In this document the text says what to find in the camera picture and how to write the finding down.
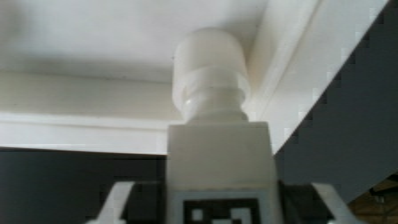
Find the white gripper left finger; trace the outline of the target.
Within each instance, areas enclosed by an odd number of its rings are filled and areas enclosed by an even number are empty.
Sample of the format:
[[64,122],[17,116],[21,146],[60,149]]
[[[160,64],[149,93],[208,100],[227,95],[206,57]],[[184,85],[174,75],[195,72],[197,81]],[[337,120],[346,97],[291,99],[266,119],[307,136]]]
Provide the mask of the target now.
[[126,220],[120,216],[133,186],[133,181],[117,182],[113,184],[97,216],[85,224],[126,224]]

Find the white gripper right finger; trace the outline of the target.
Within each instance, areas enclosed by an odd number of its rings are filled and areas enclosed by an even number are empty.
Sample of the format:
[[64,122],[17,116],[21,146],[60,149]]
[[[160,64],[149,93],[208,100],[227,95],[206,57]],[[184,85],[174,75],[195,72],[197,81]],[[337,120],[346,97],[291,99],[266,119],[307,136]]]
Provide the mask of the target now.
[[332,213],[332,219],[327,221],[327,224],[366,224],[366,222],[357,219],[350,212],[334,186],[330,184],[314,183],[312,187]]

